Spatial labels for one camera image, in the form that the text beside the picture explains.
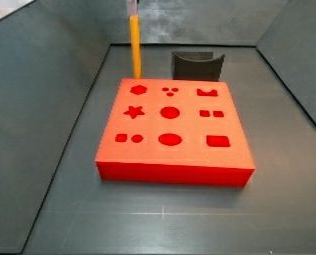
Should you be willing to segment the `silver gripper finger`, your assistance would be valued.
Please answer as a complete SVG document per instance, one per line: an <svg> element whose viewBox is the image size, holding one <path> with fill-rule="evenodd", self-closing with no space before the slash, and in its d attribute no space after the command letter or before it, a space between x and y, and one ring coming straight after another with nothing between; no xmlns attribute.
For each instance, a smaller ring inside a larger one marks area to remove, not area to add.
<svg viewBox="0 0 316 255"><path fill-rule="evenodd" d="M126 0L126 7L127 7L128 15L138 14L138 2L139 2L139 0Z"/></svg>

